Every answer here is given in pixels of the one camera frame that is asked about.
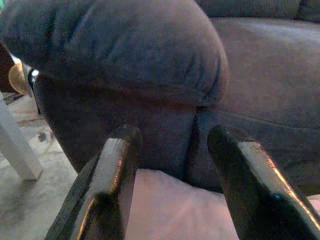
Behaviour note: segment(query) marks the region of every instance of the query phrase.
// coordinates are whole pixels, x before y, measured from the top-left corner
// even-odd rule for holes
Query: black object
[[[319,240],[320,217],[262,146],[214,127],[208,150],[240,240]]]
[[[36,69],[33,69],[31,66],[25,64],[24,62],[22,62],[22,69],[23,69],[24,78],[27,80],[29,85],[28,95],[29,97],[32,98],[34,96],[34,92],[35,92],[34,88],[35,88],[36,80],[39,76],[39,71]],[[41,112],[36,99],[35,99],[35,103],[38,110],[38,114],[40,115]]]
[[[0,91],[15,93],[16,91],[9,84],[9,71],[15,65],[10,54],[0,43]]]
[[[45,240],[125,239],[140,147],[137,128],[114,130],[79,173]]]

